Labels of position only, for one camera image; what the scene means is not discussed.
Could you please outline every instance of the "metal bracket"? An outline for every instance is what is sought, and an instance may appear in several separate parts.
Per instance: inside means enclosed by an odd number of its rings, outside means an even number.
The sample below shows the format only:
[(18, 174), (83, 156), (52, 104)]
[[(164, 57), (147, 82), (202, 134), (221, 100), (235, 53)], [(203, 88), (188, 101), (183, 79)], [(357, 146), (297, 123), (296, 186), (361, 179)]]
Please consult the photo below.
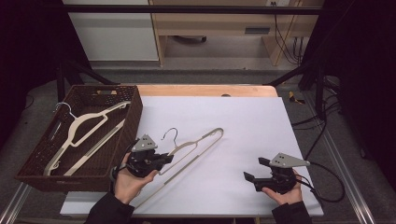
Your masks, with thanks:
[(137, 151), (145, 151), (145, 150), (150, 150), (157, 148), (158, 146), (155, 144), (155, 142), (151, 139), (151, 137), (148, 134), (144, 134), (139, 141), (134, 145), (132, 148), (132, 152), (137, 152)]
[(284, 153), (278, 153), (269, 164), (271, 166), (280, 168), (293, 168), (296, 166), (309, 166), (311, 163), (309, 161), (303, 161)]

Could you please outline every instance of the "metal hook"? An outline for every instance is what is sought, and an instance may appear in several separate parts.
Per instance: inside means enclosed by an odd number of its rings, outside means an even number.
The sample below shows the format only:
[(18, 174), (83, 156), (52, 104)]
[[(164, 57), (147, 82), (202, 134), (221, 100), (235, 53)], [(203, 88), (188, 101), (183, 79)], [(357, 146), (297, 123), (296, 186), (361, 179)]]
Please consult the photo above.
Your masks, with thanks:
[(68, 103), (60, 102), (60, 103), (56, 104), (55, 111), (58, 110), (59, 106), (61, 106), (61, 105), (67, 105), (67, 106), (69, 107), (69, 114), (70, 114), (74, 119), (77, 119), (77, 117), (74, 116), (74, 114), (72, 113), (72, 107), (71, 107)]
[(175, 130), (175, 131), (176, 131), (176, 135), (175, 135), (175, 138), (174, 138), (174, 143), (175, 143), (175, 147), (177, 147), (177, 144), (176, 144), (177, 128), (171, 128), (171, 129), (169, 129), (169, 130), (163, 135), (163, 138), (162, 138), (161, 140), (165, 139), (166, 134), (169, 133), (169, 131), (171, 131), (171, 130)]

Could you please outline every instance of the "woven basket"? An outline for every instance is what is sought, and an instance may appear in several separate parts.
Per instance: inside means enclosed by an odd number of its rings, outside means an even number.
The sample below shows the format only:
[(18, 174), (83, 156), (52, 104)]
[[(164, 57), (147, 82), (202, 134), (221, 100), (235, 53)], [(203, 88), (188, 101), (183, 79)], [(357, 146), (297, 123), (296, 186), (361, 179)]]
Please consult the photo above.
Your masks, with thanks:
[[(76, 117), (101, 112), (123, 101), (131, 103), (126, 108), (107, 113), (108, 120), (98, 130), (78, 147), (69, 146), (60, 158), (59, 167), (51, 175), (43, 175), (45, 167), (67, 139), (69, 127), (74, 121), (68, 106), (59, 106), (48, 129), (15, 178), (41, 191), (108, 191), (110, 170), (120, 163), (126, 148), (136, 139), (143, 110), (139, 91), (136, 86), (77, 85), (64, 98), (64, 102), (70, 105)], [(81, 123), (73, 143), (102, 119), (88, 119)], [(121, 130), (73, 175), (64, 175), (123, 119), (125, 121)]]

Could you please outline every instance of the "white tabletop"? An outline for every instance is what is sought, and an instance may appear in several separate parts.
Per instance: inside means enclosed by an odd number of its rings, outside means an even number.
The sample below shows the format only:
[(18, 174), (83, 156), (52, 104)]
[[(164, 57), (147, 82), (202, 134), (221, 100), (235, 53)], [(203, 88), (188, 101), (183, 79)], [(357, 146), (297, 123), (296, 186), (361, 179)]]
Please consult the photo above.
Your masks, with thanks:
[[(158, 145), (158, 153), (169, 152), (177, 144), (199, 139), (215, 128), (224, 130), (223, 137), (203, 156), (194, 161), (163, 188), (163, 184), (193, 153), (204, 150), (219, 135), (200, 142), (191, 155), (164, 175), (157, 175), (131, 205), (135, 217), (268, 217), (276, 203), (262, 192), (256, 192), (243, 172), (259, 178), (271, 177), (268, 167), (258, 158), (271, 160), (283, 152), (301, 158), (282, 99), (279, 97), (203, 97), (142, 96), (143, 114), (137, 136), (147, 133)], [(188, 149), (177, 153), (174, 161)], [(311, 181), (305, 167), (295, 168)], [(142, 203), (154, 191), (154, 196)], [(304, 203), (311, 216), (323, 211), (314, 195), (302, 186)], [(61, 214), (87, 216), (104, 192), (69, 192)]]

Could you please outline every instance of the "hand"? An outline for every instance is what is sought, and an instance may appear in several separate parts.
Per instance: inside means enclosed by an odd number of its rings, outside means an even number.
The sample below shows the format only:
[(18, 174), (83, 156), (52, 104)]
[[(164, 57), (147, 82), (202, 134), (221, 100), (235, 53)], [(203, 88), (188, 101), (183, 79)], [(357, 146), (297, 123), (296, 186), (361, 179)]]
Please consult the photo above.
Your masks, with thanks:
[[(293, 170), (293, 172), (296, 175), (297, 179), (301, 180), (299, 174), (295, 170)], [(303, 194), (301, 193), (301, 184), (299, 182), (297, 182), (296, 185), (294, 185), (291, 191), (285, 194), (276, 193), (273, 190), (268, 189), (266, 187), (262, 188), (262, 192), (264, 192), (266, 195), (268, 195), (268, 197), (276, 201), (279, 205), (282, 205), (284, 203), (288, 203), (288, 204), (297, 203), (303, 200)]]
[[(130, 153), (127, 153), (122, 160), (122, 163), (128, 161), (128, 156)], [(136, 177), (132, 175), (128, 169), (122, 169), (119, 171), (116, 180), (116, 186), (114, 188), (115, 196), (122, 203), (129, 204), (131, 200), (137, 196), (140, 190), (147, 185), (147, 183), (151, 182), (154, 179), (154, 176), (158, 173), (158, 171), (154, 170), (149, 173), (146, 177)]]

